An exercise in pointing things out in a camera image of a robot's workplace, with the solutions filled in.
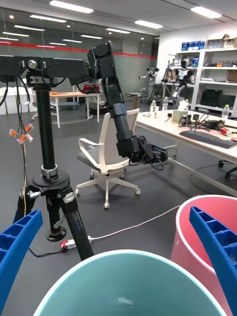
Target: wall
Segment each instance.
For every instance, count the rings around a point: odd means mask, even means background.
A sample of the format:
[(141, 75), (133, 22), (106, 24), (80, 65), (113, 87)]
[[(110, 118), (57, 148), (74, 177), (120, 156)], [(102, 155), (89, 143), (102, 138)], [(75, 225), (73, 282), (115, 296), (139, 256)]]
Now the wall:
[[(153, 42), (157, 40), (150, 35), (139, 33), (118, 34), (113, 32), (109, 35), (105, 27), (90, 25), (82, 22), (67, 21), (67, 23), (55, 23), (45, 20), (32, 19), (30, 13), (13, 11), (15, 19), (9, 19), (9, 11), (0, 9), (0, 55), (32, 56), (50, 58), (68, 58), (87, 60), (88, 51), (96, 45), (108, 40), (114, 44), (115, 63), (117, 75), (125, 96), (128, 92), (138, 92), (148, 87), (148, 80), (139, 80), (138, 77), (146, 75), (147, 68), (156, 61), (157, 51), (153, 50)], [(45, 31), (34, 31), (15, 28), (24, 25)], [(27, 34), (28, 37), (6, 35), (3, 32)], [(102, 39), (82, 38), (81, 35), (88, 34), (99, 36)], [(77, 40), (82, 42), (68, 42), (63, 39)], [(53, 45), (51, 42), (65, 45)], [(47, 45), (55, 47), (37, 47)], [(72, 91), (68, 80), (56, 88), (57, 91)]]
[(157, 83), (162, 79), (165, 69), (168, 64), (169, 54), (175, 54), (181, 50), (181, 43), (187, 41), (203, 40), (206, 41), (208, 35), (227, 33), (237, 34), (237, 22), (229, 23), (216, 23), (211, 25), (205, 25), (202, 27), (195, 27), (189, 29), (183, 29), (178, 31), (166, 32), (160, 35), (159, 48), (158, 48), (158, 62), (159, 68)]

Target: wooden table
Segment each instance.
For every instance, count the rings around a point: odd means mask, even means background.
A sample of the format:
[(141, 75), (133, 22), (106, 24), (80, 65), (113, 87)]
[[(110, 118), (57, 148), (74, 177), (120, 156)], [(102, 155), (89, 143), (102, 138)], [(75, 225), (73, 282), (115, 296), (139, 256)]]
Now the wooden table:
[[(178, 124), (175, 122), (172, 122), (172, 119), (170, 119), (167, 122), (164, 122), (164, 120), (161, 118), (162, 111), (159, 111), (158, 118), (148, 118), (148, 117), (145, 117), (144, 114), (145, 113), (138, 114), (137, 125), (145, 128), (145, 129), (148, 129), (152, 132), (155, 132), (157, 134), (160, 134), (162, 136), (173, 139), (176, 142), (176, 144), (174, 146), (166, 147), (166, 149), (169, 150), (171, 148), (174, 148), (175, 154), (177, 154), (177, 144), (182, 143), (182, 144), (185, 144), (185, 145), (190, 146), (192, 148), (199, 149), (202, 152), (205, 152), (205, 153), (208, 153), (208, 154), (213, 155), (215, 157), (218, 157), (220, 160), (227, 160), (227, 161), (232, 162), (235, 165), (237, 165), (237, 146), (226, 149), (226, 148), (202, 143), (202, 142), (199, 142), (197, 140), (190, 139), (190, 138), (186, 138), (186, 137), (180, 135), (179, 133), (181, 131), (190, 130), (189, 127), (178, 127)], [(202, 113), (197, 113), (194, 111), (189, 111), (189, 114), (192, 114), (192, 115), (199, 114), (200, 116), (202, 115)], [(218, 120), (219, 118), (212, 116), (212, 115), (209, 115), (208, 119)], [(226, 125), (237, 126), (237, 122), (232, 121), (232, 120), (227, 120)], [(223, 139), (227, 139), (226, 136), (222, 135), (217, 130), (211, 130), (210, 132), (208, 132), (208, 131), (199, 129), (199, 131), (202, 131), (202, 132), (205, 132), (205, 133), (208, 133), (208, 134), (211, 134), (211, 135), (223, 138)], [(192, 174), (199, 177), (200, 179), (202, 179), (202, 180), (210, 183), (211, 185), (237, 197), (236, 190), (234, 190), (234, 189), (232, 189), (232, 188), (230, 188), (230, 187), (228, 187), (220, 182), (217, 182), (217, 181), (207, 177), (206, 175), (204, 175), (200, 172), (197, 172), (197, 171), (189, 168), (186, 165), (183, 165), (182, 163), (180, 163), (174, 159), (169, 158), (168, 161), (171, 162), (172, 164), (175, 164), (175, 165), (178, 165), (180, 167), (188, 169)]]
[(55, 103), (50, 103), (56, 107), (56, 115), (57, 115), (57, 124), (58, 128), (60, 128), (60, 120), (59, 120), (59, 99), (63, 98), (85, 98), (86, 99), (86, 111), (87, 111), (87, 119), (90, 118), (89, 116), (89, 98), (96, 97), (97, 99), (97, 123), (99, 123), (99, 116), (100, 116), (100, 93), (90, 93), (84, 94), (81, 92), (59, 92), (58, 94), (54, 94), (53, 92), (50, 93), (50, 98), (55, 100)]

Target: robotic arm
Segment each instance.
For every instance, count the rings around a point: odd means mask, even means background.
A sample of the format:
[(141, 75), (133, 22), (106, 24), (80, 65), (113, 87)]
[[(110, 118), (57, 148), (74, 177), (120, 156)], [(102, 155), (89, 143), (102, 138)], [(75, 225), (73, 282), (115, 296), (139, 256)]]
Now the robotic arm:
[(187, 84), (194, 83), (194, 71), (187, 69), (187, 61), (182, 61), (182, 69), (175, 70), (176, 81), (179, 82), (179, 85), (176, 87), (174, 94), (172, 96), (173, 106), (175, 109), (179, 106), (179, 97), (181, 92), (187, 88)]

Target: keyboard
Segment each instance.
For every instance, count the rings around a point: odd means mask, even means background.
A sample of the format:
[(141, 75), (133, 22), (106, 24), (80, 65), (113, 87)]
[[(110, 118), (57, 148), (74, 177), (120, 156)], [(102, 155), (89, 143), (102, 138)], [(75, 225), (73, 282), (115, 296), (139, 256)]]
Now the keyboard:
[(202, 143), (219, 146), (222, 148), (231, 148), (237, 145), (237, 143), (233, 142), (232, 140), (220, 139), (219, 137), (203, 132), (197, 132), (194, 130), (186, 130), (184, 132), (179, 133), (179, 135), (182, 135), (190, 139), (198, 140)]

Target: water bottle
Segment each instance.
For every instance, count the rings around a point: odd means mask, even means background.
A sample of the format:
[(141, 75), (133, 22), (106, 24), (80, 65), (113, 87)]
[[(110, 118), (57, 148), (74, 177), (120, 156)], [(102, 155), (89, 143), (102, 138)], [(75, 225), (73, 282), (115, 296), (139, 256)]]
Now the water bottle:
[(229, 113), (230, 113), (229, 105), (226, 104), (226, 106), (224, 107), (222, 114), (221, 114), (221, 120), (223, 120), (223, 121), (227, 120)]
[(168, 103), (169, 103), (168, 97), (164, 97), (163, 104), (162, 104), (162, 118), (164, 120), (167, 119)]
[(155, 100), (153, 100), (150, 107), (150, 117), (154, 119), (156, 118), (156, 116), (157, 116), (157, 103)]

